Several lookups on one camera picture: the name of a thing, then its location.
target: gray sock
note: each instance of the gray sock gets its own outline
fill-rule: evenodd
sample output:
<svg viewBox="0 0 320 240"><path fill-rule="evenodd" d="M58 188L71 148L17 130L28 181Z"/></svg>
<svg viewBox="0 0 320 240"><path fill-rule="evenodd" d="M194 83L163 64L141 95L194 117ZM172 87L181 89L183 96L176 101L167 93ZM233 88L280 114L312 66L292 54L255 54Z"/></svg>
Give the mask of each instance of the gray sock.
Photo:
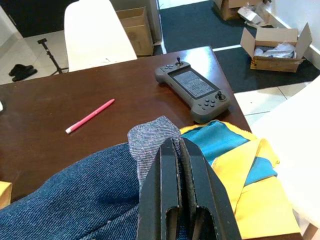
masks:
<svg viewBox="0 0 320 240"><path fill-rule="evenodd" d="M179 129L165 116L137 125L128 132L129 150L137 163L140 192L160 145L172 138L179 155L180 137Z"/></svg>

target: dark brown tabletop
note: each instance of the dark brown tabletop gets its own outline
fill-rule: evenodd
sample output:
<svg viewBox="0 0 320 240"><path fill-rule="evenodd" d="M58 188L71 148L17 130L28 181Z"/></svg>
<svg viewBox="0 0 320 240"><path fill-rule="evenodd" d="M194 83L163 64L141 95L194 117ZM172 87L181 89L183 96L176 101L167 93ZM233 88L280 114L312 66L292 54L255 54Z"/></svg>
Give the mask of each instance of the dark brown tabletop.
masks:
<svg viewBox="0 0 320 240"><path fill-rule="evenodd" d="M175 62L177 56L230 95L231 106L217 119L250 131L210 47L0 85L0 180L13 183L12 200L30 194L76 161L127 142L128 131L137 124L165 115L179 128L193 125L190 108L154 77L155 68ZM66 134L68 127L112 98L113 105ZM261 238L267 239L301 236Z"/></svg>

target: blue jeans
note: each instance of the blue jeans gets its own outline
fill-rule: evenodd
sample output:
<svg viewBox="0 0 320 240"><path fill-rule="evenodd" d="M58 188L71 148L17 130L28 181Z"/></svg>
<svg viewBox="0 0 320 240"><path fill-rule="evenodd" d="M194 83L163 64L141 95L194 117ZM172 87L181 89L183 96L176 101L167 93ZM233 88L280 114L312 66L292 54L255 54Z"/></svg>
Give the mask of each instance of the blue jeans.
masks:
<svg viewBox="0 0 320 240"><path fill-rule="evenodd" d="M96 152L0 211L0 240L134 240L137 163L127 143Z"/></svg>

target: open cardboard box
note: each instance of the open cardboard box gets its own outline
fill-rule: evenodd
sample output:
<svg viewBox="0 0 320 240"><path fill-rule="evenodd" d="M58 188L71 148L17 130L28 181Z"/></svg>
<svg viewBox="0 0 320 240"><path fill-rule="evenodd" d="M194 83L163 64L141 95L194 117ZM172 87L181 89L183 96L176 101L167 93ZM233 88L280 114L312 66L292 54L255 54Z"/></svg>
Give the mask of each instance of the open cardboard box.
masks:
<svg viewBox="0 0 320 240"><path fill-rule="evenodd" d="M137 56L150 56L154 42L147 18L146 7L116 11Z"/></svg>
<svg viewBox="0 0 320 240"><path fill-rule="evenodd" d="M254 56L257 46L276 47L283 42L295 46L296 58ZM295 73L299 65L304 61L302 58L311 42L311 32L307 23L299 38L298 29L296 28L259 27L255 38L244 28L240 44L251 57L250 69Z"/></svg>
<svg viewBox="0 0 320 240"><path fill-rule="evenodd" d="M213 8L220 14L223 20L240 18L239 8L243 6L256 5L263 0L213 0Z"/></svg>

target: yellow cloth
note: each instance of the yellow cloth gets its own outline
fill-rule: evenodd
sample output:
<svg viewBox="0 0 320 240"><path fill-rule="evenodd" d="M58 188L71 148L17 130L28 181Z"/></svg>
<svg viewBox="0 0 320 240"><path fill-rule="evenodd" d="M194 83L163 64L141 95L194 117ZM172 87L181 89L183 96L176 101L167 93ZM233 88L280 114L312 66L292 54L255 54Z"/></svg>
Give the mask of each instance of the yellow cloth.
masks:
<svg viewBox="0 0 320 240"><path fill-rule="evenodd" d="M272 176L244 187L255 157L279 163L265 139L224 122L228 129L250 140L217 157L212 168L223 183L235 215L242 239L300 233L280 181ZM184 127L182 134L205 125Z"/></svg>
<svg viewBox="0 0 320 240"><path fill-rule="evenodd" d="M11 182L0 181L0 209L3 209L10 204L11 190Z"/></svg>

